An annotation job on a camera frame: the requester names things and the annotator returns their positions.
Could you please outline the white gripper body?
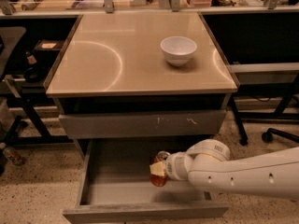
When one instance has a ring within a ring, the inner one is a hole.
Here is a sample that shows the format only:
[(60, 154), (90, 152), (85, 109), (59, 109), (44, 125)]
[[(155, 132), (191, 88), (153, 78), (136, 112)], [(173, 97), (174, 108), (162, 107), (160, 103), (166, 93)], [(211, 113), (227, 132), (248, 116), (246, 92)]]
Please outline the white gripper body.
[(171, 154), (165, 161), (167, 175), (173, 180), (187, 180), (191, 157), (185, 152)]

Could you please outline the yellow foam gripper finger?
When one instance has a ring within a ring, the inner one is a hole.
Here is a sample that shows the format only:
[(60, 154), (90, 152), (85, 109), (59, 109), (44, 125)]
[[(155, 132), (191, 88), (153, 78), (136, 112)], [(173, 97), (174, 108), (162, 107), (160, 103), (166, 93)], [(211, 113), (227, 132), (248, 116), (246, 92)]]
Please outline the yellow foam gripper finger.
[(150, 173), (152, 175), (157, 175), (157, 176), (165, 176), (165, 165), (163, 161), (158, 161), (153, 163), (150, 167)]

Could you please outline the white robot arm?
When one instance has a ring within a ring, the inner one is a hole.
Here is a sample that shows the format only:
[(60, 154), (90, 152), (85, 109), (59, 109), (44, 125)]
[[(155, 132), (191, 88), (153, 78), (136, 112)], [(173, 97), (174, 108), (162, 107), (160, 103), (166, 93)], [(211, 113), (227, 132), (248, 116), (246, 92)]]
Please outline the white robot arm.
[(299, 200), (298, 147), (232, 161), (225, 144), (206, 139), (184, 152), (159, 152), (149, 169), (201, 191)]

